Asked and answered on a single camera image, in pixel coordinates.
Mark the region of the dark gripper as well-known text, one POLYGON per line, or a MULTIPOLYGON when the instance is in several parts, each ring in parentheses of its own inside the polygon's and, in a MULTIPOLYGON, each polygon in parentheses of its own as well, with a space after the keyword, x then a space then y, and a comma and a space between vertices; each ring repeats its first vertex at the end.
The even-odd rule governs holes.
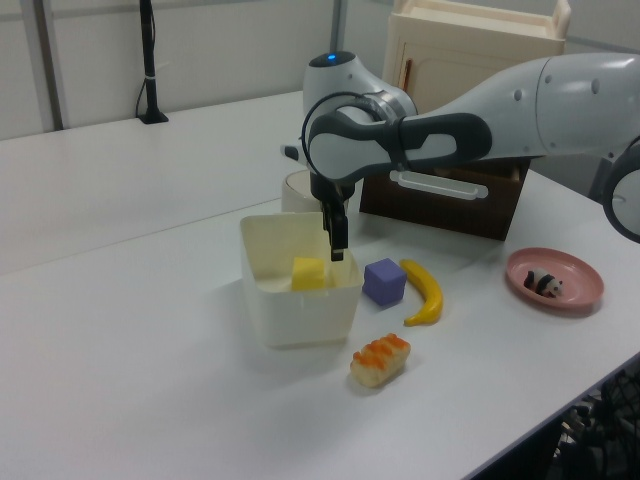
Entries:
POLYGON ((348 248, 348 219, 344 205, 354 195, 355 185, 339 185, 311 172, 310 191, 321 202, 323 229, 329 234, 331 260, 342 261, 348 248))

